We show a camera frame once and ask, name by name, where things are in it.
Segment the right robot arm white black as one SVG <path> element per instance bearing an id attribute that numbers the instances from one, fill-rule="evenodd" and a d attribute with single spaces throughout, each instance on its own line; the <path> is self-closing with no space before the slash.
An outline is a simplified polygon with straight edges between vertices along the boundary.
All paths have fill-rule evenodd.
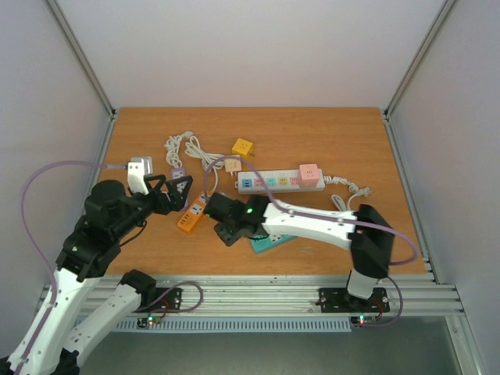
<path id="1" fill-rule="evenodd" d="M 214 231 L 231 246 L 241 238 L 288 235 L 320 241 L 348 251 L 352 270 L 345 301 L 352 309 L 370 304 L 377 282 L 388 276 L 395 235 L 375 208 L 327 211 L 290 205 L 264 195 L 246 202 L 213 194 L 203 211 L 216 221 Z"/>

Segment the pink cube socket adapter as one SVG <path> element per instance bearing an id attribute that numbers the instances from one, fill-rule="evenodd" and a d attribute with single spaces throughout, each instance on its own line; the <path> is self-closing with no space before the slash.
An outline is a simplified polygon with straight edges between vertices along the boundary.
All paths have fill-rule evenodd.
<path id="1" fill-rule="evenodd" d="M 320 169 L 315 163 L 302 164 L 298 168 L 298 186 L 300 188 L 315 188 L 320 181 Z"/>

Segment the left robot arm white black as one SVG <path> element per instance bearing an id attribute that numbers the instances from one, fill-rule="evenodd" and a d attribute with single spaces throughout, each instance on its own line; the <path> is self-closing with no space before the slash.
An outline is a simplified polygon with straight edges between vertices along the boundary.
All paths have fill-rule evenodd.
<path id="1" fill-rule="evenodd" d="M 144 228 L 152 214 L 180 211 L 192 182 L 190 176 L 167 180 L 148 175 L 137 187 L 104 180 L 91 189 L 84 215 L 63 243 L 43 305 L 16 350 L 1 360 L 3 374 L 78 374 L 118 322 L 162 300 L 153 277 L 131 270 L 87 319 L 74 323 L 88 295 L 129 241 L 127 235 Z"/>

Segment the beige cube socket adapter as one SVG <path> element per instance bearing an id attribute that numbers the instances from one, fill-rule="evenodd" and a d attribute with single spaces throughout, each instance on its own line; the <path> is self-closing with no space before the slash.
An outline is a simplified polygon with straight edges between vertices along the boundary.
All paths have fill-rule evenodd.
<path id="1" fill-rule="evenodd" d="M 224 169 L 231 177 L 235 177 L 242 171 L 241 158 L 237 155 L 225 158 L 223 161 Z"/>

